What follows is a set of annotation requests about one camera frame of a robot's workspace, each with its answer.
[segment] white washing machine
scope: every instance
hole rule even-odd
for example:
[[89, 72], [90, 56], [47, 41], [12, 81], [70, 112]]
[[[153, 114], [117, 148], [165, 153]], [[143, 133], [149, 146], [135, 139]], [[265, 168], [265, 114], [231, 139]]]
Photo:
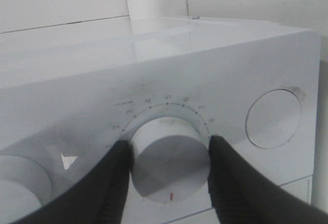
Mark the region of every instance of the white washing machine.
[[[318, 34], [195, 18], [117, 18], [0, 36], [0, 223], [55, 199], [117, 140], [167, 117], [204, 148], [211, 135], [224, 137], [268, 179], [311, 202]], [[218, 223], [206, 168], [191, 166], [174, 193], [166, 184], [142, 194], [131, 177], [122, 223]]]

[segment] washing machine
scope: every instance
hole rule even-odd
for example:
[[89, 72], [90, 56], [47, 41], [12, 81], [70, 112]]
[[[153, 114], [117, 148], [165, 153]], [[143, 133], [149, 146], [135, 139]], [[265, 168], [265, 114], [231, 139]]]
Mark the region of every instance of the washing machine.
[[218, 223], [207, 185], [212, 135], [311, 203], [316, 32], [125, 17], [1, 34], [0, 43], [0, 223], [65, 193], [118, 140], [133, 145], [139, 166], [123, 224]]

